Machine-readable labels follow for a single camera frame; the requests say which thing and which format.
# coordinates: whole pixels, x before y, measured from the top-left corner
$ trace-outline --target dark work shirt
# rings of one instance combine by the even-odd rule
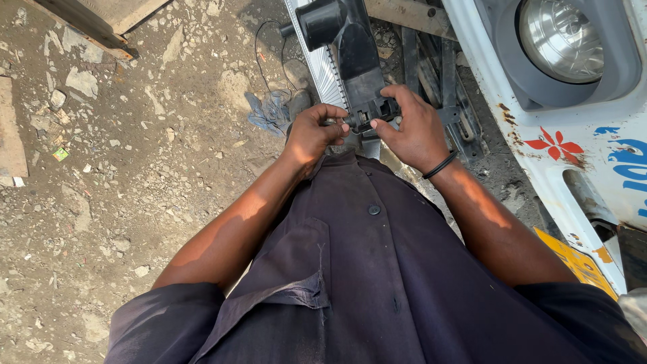
[[[113,315],[106,363],[645,363],[586,284],[509,288],[374,159],[324,156],[225,299],[173,284]]]

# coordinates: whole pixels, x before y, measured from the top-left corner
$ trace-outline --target rubber band bracelet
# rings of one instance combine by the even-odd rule
[[[456,156],[457,156],[457,155],[458,155],[458,151],[457,151],[457,150],[454,150],[454,151],[449,155],[449,157],[445,158],[445,160],[444,160],[444,161],[442,161],[442,162],[441,162],[441,164],[439,164],[436,168],[432,169],[432,171],[431,171],[431,172],[429,172],[429,173],[427,173],[427,174],[423,175],[423,176],[422,176],[422,178],[423,178],[423,179],[430,179],[431,177],[433,177],[433,175],[435,175],[436,173],[440,172],[440,171],[441,171],[441,169],[443,169],[443,168],[445,168],[447,165],[449,165],[449,164],[454,160],[454,158],[456,158]]]

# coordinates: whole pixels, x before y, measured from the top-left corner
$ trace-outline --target yellow license plate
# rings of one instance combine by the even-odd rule
[[[548,245],[555,254],[564,261],[566,266],[573,271],[580,282],[594,285],[605,291],[616,301],[618,300],[618,295],[615,294],[615,291],[611,288],[611,284],[609,284],[606,278],[604,278],[604,275],[590,256],[562,243],[556,238],[553,238],[545,232],[537,229],[537,227],[535,227],[534,230],[540,239],[542,239],[543,242],[546,243],[546,245]]]

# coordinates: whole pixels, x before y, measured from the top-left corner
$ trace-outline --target headlight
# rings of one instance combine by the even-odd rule
[[[519,36],[528,58],[545,74],[572,84],[602,77],[602,42],[591,22],[563,0],[526,0]]]

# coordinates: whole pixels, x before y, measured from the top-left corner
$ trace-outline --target person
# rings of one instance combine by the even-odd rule
[[[434,108],[404,85],[381,93],[402,110],[399,130],[371,121],[382,140],[421,172],[441,164]],[[616,302],[458,160],[430,181],[465,244],[378,161],[324,155],[346,116],[296,117],[276,162],[114,313],[106,363],[647,362]]]

